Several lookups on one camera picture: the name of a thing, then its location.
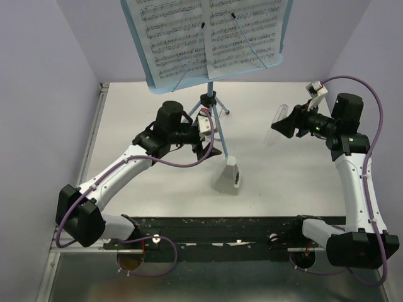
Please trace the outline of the grey metronome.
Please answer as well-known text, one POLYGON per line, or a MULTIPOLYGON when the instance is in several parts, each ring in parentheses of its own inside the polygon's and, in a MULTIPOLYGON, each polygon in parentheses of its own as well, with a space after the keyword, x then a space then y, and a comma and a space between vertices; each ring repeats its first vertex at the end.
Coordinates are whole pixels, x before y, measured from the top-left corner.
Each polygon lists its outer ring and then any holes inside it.
POLYGON ((240 190, 241 170, 237 159, 229 155, 221 163, 212 177, 212 189, 222 193, 237 196, 240 190))

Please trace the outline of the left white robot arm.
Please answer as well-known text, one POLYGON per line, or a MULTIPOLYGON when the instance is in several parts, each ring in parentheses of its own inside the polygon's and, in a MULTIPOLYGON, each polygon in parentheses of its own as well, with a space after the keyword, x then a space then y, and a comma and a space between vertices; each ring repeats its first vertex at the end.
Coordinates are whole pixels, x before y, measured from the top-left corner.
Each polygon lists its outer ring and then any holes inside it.
POLYGON ((107 204, 132 179, 156 163, 185 169, 220 154, 213 142, 203 145, 206 137, 214 137, 214 131, 209 109, 202 108, 191 118, 181 103, 163 102, 155 120, 136 135, 123 154, 105 170, 78 186, 68 184, 60 190, 55 217, 56 246, 63 249, 79 243, 89 247, 98 240, 111 239, 127 249, 134 248, 140 239, 135 223, 127 215, 103 214, 107 204), (164 160, 173 145, 190 145, 196 162, 176 164, 164 160), (72 242, 62 243, 62 232, 68 233, 72 242))

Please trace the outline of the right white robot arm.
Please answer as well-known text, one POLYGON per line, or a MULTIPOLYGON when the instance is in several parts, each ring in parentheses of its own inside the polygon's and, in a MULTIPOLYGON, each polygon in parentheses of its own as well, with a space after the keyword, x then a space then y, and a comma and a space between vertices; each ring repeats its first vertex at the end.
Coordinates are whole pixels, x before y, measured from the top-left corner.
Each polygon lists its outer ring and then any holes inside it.
POLYGON ((340 93, 330 116, 320 114, 309 103, 296 105, 271 128, 287 138, 311 134, 324 139, 343 189, 344 230, 321 218, 300 215, 290 230, 291 242, 299 247, 310 241, 317 243, 336 267, 378 269, 399 249, 400 243, 396 235, 389 234, 378 211, 371 180, 370 141, 358 133, 362 111, 361 97, 340 93))

